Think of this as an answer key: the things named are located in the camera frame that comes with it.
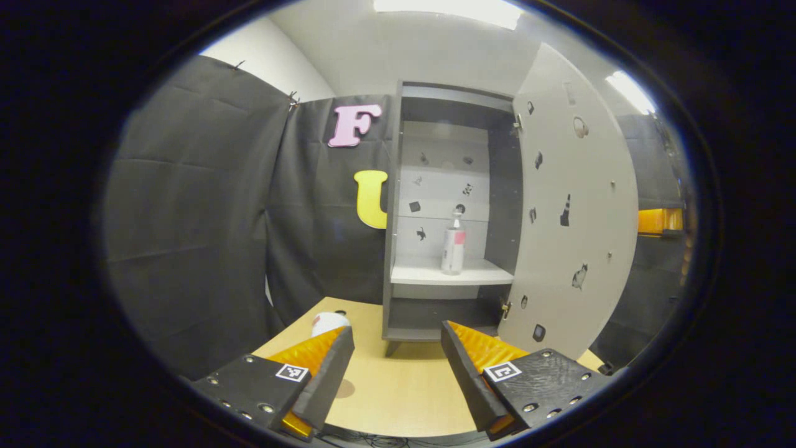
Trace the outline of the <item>clear bottle with pink label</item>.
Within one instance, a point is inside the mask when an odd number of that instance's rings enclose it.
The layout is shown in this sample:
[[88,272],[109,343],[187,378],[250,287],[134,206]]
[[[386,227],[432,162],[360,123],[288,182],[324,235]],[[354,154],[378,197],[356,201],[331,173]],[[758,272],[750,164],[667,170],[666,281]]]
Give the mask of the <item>clear bottle with pink label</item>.
[[461,217],[465,213],[465,207],[458,205],[455,207],[452,221],[445,230],[445,241],[443,244],[441,270],[446,275],[460,275],[463,271],[466,246],[466,230],[461,223]]

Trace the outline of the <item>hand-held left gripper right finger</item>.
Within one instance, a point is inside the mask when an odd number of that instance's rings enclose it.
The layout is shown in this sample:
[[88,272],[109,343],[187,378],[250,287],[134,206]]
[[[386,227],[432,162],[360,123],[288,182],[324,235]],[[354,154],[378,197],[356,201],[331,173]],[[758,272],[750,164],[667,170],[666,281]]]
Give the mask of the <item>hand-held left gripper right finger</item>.
[[490,441],[563,419],[612,380],[554,349],[527,352],[450,320],[440,342],[476,430]]

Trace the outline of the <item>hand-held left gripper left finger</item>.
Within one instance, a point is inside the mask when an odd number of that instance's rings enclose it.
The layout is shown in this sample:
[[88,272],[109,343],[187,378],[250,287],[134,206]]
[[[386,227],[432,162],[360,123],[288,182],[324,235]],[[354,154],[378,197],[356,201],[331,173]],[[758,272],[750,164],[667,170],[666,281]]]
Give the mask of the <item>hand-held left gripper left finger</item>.
[[326,424],[354,349],[344,325],[269,357],[242,355],[192,388],[258,434],[310,442]]

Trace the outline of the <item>narrow ceiling light panel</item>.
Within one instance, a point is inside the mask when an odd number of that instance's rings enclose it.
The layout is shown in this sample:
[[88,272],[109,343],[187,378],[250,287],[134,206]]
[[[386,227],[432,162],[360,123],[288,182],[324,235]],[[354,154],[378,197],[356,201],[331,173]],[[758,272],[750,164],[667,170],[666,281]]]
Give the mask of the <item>narrow ceiling light panel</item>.
[[625,71],[615,71],[608,75],[605,80],[640,114],[657,113],[654,102],[647,96],[645,90]]

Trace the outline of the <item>light grey cabinet door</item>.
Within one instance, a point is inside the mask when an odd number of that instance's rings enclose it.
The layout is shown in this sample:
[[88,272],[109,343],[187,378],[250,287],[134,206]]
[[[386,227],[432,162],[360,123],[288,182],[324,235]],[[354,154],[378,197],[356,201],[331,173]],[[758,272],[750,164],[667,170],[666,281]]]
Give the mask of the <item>light grey cabinet door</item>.
[[605,100],[542,43],[514,97],[522,167],[521,234],[501,340],[578,359],[619,302],[633,261],[639,193]]

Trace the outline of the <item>grey cabinet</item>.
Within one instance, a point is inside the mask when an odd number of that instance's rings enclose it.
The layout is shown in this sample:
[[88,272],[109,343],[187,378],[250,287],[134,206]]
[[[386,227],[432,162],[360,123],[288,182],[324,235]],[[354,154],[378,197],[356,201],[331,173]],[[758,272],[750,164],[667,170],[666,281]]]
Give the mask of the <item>grey cabinet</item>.
[[[452,320],[494,337],[521,233],[522,173],[511,97],[400,80],[387,179],[382,338],[437,343]],[[463,271],[442,273],[445,230],[463,205]]]

